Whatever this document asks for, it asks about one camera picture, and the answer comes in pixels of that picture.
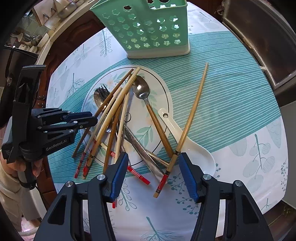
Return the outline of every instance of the blue gripper pad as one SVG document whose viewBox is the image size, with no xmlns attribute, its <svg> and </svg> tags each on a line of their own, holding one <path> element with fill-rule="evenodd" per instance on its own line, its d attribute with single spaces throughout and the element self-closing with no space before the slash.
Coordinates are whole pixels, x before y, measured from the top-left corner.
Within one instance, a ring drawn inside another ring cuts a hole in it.
<svg viewBox="0 0 296 241">
<path fill-rule="evenodd" d="M 108 189 L 110 191 L 110 200 L 113 202 L 119 197 L 126 170 L 128 167 L 128 154 L 122 152 L 113 165 L 109 165 L 105 175 L 107 176 Z"/>
<path fill-rule="evenodd" d="M 179 160 L 179 167 L 183 176 L 183 179 L 185 181 L 187 191 L 189 193 L 189 196 L 193 199 L 194 202 L 198 201 L 198 194 L 197 194 L 197 183 L 194 179 L 191 168 L 189 166 L 194 166 L 189 157 L 186 153 L 181 153 L 178 157 Z"/>
</svg>

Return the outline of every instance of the spoon handle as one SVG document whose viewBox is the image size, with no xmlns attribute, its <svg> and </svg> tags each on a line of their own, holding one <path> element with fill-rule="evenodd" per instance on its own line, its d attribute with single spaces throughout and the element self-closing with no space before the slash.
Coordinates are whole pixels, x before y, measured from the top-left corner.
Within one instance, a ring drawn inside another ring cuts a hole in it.
<svg viewBox="0 0 296 241">
<path fill-rule="evenodd" d="M 152 107 L 151 107 L 151 105 L 149 103 L 146 103 L 146 107 L 147 107 L 147 110 L 148 110 L 148 112 L 149 112 L 149 114 L 150 114 L 150 116 L 152 118 L 152 121 L 153 121 L 153 123 L 154 123 L 154 125 L 156 127 L 156 130 L 157 130 L 157 132 L 159 134 L 161 142 L 163 143 L 163 146 L 164 146 L 168 156 L 170 158 L 172 158 L 172 156 L 174 154 L 174 151 L 173 151 L 172 147 L 170 146 L 170 143 L 168 142 L 168 139 L 167 139 L 167 137 L 165 135 L 165 132 L 163 131 L 160 123 L 159 123 L 159 120 L 157 119 L 157 117 L 156 117 L 156 115 L 155 115 L 155 113 L 154 113 L 154 111 L 153 111 L 153 109 L 152 109 Z"/>
</svg>

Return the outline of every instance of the metal screw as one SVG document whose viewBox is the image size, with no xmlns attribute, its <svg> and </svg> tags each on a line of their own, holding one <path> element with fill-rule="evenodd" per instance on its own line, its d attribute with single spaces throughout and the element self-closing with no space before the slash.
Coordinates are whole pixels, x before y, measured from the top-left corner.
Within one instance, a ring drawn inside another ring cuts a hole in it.
<svg viewBox="0 0 296 241">
<path fill-rule="evenodd" d="M 98 180 L 103 180 L 103 179 L 105 179 L 105 175 L 104 174 L 100 174 L 100 175 L 97 175 L 96 178 Z"/>
<path fill-rule="evenodd" d="M 67 188 L 69 188 L 70 186 L 73 185 L 73 182 L 72 181 L 67 181 L 65 185 L 66 185 Z"/>
<path fill-rule="evenodd" d="M 203 176 L 202 176 L 205 180 L 210 180 L 212 177 L 211 177 L 211 175 L 209 175 L 209 174 L 204 174 Z"/>
<path fill-rule="evenodd" d="M 241 187 L 243 185 L 243 183 L 240 180 L 236 180 L 235 185 L 237 185 L 238 187 Z"/>
</svg>

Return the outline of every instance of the utensil holder base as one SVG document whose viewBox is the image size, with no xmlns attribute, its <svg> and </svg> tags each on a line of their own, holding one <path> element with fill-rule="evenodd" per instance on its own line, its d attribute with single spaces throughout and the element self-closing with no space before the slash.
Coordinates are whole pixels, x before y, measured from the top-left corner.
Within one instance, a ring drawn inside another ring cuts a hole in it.
<svg viewBox="0 0 296 241">
<path fill-rule="evenodd" d="M 190 52 L 190 43 L 187 45 L 174 46 L 173 48 L 160 48 L 157 51 L 151 49 L 126 51 L 128 58 L 162 58 L 187 55 Z"/>
</svg>

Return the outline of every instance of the cabinet door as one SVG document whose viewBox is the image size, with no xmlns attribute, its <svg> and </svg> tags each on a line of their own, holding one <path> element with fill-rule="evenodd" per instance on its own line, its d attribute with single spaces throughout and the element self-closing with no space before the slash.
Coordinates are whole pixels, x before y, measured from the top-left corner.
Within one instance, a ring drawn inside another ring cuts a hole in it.
<svg viewBox="0 0 296 241">
<path fill-rule="evenodd" d="M 49 53 L 44 61 L 46 69 L 40 77 L 40 86 L 38 90 L 38 99 L 35 108 L 45 108 L 48 85 L 52 73 L 56 68 L 82 43 L 84 43 L 91 36 L 102 30 L 105 26 L 101 21 L 88 11 L 79 19 L 72 23 L 58 38 L 54 41 Z M 42 198 L 45 200 L 46 208 L 53 202 L 57 193 L 50 174 L 49 164 L 47 158 L 43 159 L 42 169 L 37 178 L 37 185 Z"/>
</svg>

